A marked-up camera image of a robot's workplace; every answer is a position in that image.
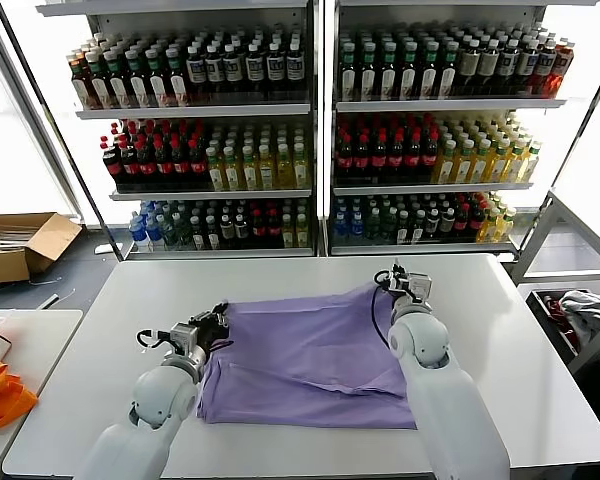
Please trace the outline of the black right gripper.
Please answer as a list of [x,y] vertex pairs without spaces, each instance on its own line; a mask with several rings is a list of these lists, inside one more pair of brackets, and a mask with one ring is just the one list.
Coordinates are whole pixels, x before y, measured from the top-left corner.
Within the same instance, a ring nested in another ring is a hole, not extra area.
[[394,298],[411,296],[409,275],[406,274],[406,270],[398,258],[394,259],[391,273],[387,273],[382,279],[382,288],[385,291],[392,291],[392,296]]

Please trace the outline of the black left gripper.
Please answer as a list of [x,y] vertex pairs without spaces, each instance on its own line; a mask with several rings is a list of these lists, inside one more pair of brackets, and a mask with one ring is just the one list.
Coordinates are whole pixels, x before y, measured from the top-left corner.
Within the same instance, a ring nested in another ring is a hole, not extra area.
[[190,325],[200,325],[197,345],[203,350],[219,349],[227,344],[229,338],[228,307],[229,303],[223,301],[216,304],[214,310],[207,310],[190,317]]

